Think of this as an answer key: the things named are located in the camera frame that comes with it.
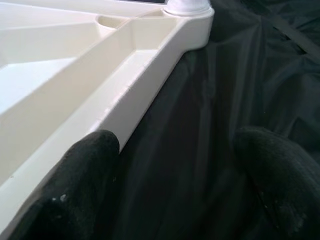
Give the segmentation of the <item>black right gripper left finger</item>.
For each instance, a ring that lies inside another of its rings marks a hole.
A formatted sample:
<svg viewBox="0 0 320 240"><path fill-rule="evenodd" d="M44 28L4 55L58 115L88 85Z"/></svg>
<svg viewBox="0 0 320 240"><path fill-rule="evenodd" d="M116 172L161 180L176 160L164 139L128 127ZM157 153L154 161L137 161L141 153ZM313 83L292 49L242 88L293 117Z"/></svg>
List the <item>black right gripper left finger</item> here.
<svg viewBox="0 0 320 240"><path fill-rule="evenodd" d="M90 240L119 152L109 130L73 144L9 223L7 239Z"/></svg>

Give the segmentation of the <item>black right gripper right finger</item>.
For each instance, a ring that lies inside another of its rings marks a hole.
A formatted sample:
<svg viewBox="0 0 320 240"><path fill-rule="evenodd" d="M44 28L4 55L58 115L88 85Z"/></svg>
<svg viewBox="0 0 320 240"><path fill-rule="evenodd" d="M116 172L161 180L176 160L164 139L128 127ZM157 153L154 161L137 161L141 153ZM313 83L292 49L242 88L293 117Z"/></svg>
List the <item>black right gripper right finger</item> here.
<svg viewBox="0 0 320 240"><path fill-rule="evenodd" d="M320 166L295 142L261 127L233 137L237 159L284 240L320 238Z"/></svg>

